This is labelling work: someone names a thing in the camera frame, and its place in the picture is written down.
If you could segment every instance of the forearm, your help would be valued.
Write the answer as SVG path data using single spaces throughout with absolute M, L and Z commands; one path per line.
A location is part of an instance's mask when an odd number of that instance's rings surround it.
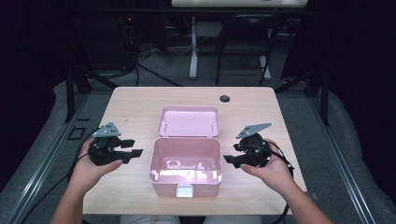
M 289 205 L 297 223 L 332 223 L 297 185 L 281 195 Z
M 59 202 L 50 223 L 81 223 L 84 195 L 68 188 Z

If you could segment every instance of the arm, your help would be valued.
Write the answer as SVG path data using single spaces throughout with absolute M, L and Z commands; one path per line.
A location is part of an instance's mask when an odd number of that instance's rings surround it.
M 79 156 L 88 153 L 92 140 L 84 143 Z M 103 166 L 96 166 L 88 155 L 78 160 L 69 185 L 50 223 L 81 223 L 82 203 L 85 194 L 95 186 L 103 175 L 116 170 L 121 165 L 122 161 L 113 161 Z
M 278 152 L 273 144 L 271 150 Z M 242 170 L 260 178 L 269 188 L 279 193 L 289 205 L 297 223 L 332 223 L 294 182 L 285 162 L 272 155 L 265 167 L 242 164 Z

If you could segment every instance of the dark background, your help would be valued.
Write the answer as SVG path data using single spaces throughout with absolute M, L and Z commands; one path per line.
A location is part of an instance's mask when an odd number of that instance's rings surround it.
M 169 7 L 169 1 L 161 4 Z M 49 117 L 55 100 L 52 88 L 65 80 L 73 60 L 88 67 L 133 66 L 114 17 L 98 16 L 97 23 L 84 16 L 74 18 L 86 53 L 81 56 L 70 46 L 59 21 L 40 7 L 44 6 L 29 0 L 8 0 L 0 6 L 1 189 Z M 341 10 L 349 16 L 303 18 L 282 77 L 302 76 L 322 63 L 330 66 L 331 91 L 355 124 L 363 160 L 376 184 L 396 202 L 396 24 L 390 13 L 396 10 L 395 3 L 309 0 L 306 10 Z M 158 20 L 141 20 L 140 26 L 158 26 Z M 146 34 L 162 34 L 161 29 L 155 32 Z M 103 53 L 110 50 L 119 57 Z

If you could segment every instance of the finger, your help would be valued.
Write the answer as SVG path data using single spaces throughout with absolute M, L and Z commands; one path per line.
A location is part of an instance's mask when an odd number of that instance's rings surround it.
M 122 160 L 113 161 L 106 165 L 98 166 L 102 175 L 108 174 L 114 170 L 117 170 L 122 165 Z
M 241 169 L 250 175 L 259 177 L 259 169 L 260 168 L 253 167 L 253 166 L 247 165 L 247 164 L 241 164 Z
M 276 142 L 274 142 L 273 140 L 269 139 L 269 138 L 265 138 L 264 139 L 265 142 L 268 143 L 268 146 L 270 147 L 270 149 L 276 153 L 279 153 L 279 149 L 276 146 Z
M 88 153 L 88 151 L 90 150 L 91 142 L 93 142 L 93 138 L 84 142 L 84 144 L 81 147 L 81 151 L 79 152 L 79 156 L 82 156 L 82 155 L 85 155 Z

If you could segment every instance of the black chair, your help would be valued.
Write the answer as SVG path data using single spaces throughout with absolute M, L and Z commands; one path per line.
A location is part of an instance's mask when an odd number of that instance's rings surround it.
M 285 20 L 275 15 L 237 15 L 222 23 L 219 34 L 217 51 L 218 68 L 216 85 L 219 85 L 220 68 L 237 69 L 261 69 L 262 75 L 259 85 L 264 80 L 271 58 L 273 46 L 278 31 L 284 26 Z M 265 65 L 257 66 L 222 66 L 223 54 L 245 54 L 256 55 L 258 62 L 260 57 L 265 57 Z

